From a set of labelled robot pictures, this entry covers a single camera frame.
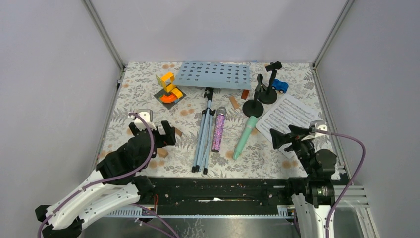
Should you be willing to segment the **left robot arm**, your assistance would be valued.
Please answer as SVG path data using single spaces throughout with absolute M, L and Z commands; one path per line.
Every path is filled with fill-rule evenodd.
M 76 238 L 89 225 L 123 206 L 147 204 L 155 189 L 147 176 L 136 173 L 145 169 L 157 149 L 176 143 L 175 128 L 162 121 L 164 134 L 146 126 L 140 130 L 132 122 L 133 137 L 100 161 L 91 174 L 69 195 L 54 205 L 36 208 L 41 222 L 39 238 Z

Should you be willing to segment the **sheet music page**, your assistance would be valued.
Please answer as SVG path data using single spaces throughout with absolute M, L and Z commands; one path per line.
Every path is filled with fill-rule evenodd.
M 291 95 L 284 95 L 265 113 L 257 122 L 256 129 L 268 140 L 267 146 L 273 152 L 278 152 L 281 156 L 291 159 L 295 156 L 292 152 L 285 152 L 284 145 L 278 150 L 273 149 L 272 138 L 269 130 L 275 129 L 281 133 L 290 132 L 289 125 L 308 128 L 310 122 L 320 120 L 318 112 L 305 105 L 300 100 Z

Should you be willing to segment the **light blue music stand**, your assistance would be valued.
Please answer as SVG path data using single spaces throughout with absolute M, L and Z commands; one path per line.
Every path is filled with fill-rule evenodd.
M 216 117 L 216 110 L 211 108 L 214 89 L 250 90 L 250 69 L 242 64 L 186 61 L 182 63 L 174 82 L 178 86 L 205 89 L 203 97 L 207 102 L 202 111 L 192 172 L 206 175 L 212 147 L 213 121 Z

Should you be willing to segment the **black microphone stand front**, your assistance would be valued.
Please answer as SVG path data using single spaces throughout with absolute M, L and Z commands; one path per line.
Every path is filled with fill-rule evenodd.
M 259 101 L 259 97 L 260 94 L 262 92 L 262 85 L 263 85 L 263 75 L 262 74 L 258 74 L 257 75 L 257 86 L 255 87 L 255 92 L 254 92 L 254 97 L 251 100 L 247 100 L 243 106 L 242 106 L 242 111 L 244 113 L 244 115 L 246 115 L 247 117 L 256 117 L 259 118 L 263 112 L 264 112 L 264 107 L 262 102 Z

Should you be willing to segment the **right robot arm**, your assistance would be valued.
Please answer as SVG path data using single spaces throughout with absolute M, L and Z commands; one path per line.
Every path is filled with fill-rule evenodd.
M 307 173 L 288 179 L 190 179 L 135 177 L 136 206 L 156 202 L 166 215 L 271 215 L 275 206 L 293 205 L 305 238 L 331 238 L 336 206 L 332 175 L 336 155 L 316 150 L 313 139 L 329 133 L 327 125 L 289 126 L 269 131 L 274 149 L 294 152 Z

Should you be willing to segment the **green toy microphone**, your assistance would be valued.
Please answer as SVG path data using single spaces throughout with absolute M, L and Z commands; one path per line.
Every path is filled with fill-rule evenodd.
M 252 132 L 252 130 L 255 128 L 256 124 L 258 122 L 258 118 L 255 116 L 250 116 L 248 118 L 248 120 L 245 123 L 245 126 L 243 128 L 243 131 L 241 133 L 241 136 L 234 148 L 234 152 L 233 152 L 233 159 L 237 160 L 244 148 L 244 146 L 246 145 L 246 142 Z

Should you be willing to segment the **black microphone stand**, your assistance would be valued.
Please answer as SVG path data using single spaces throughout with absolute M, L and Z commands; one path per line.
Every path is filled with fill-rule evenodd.
M 276 90 L 273 89 L 273 83 L 275 80 L 275 77 L 277 75 L 277 71 L 282 68 L 282 63 L 277 62 L 271 62 L 269 65 L 265 67 L 267 72 L 271 72 L 271 76 L 268 82 L 268 86 L 263 88 L 263 92 L 259 95 L 259 101 L 262 104 L 273 104 L 277 100 L 277 93 Z
M 255 92 L 254 92 L 254 97 L 251 100 L 247 100 L 243 106 L 242 106 L 242 111 L 244 113 L 244 115 L 246 115 L 247 117 L 256 117 L 259 118 L 263 112 L 264 112 L 264 107 L 262 102 L 259 101 L 259 97 L 260 94 L 262 92 L 262 85 L 263 85 L 263 75 L 262 74 L 258 74 L 257 75 L 257 86 L 255 87 Z

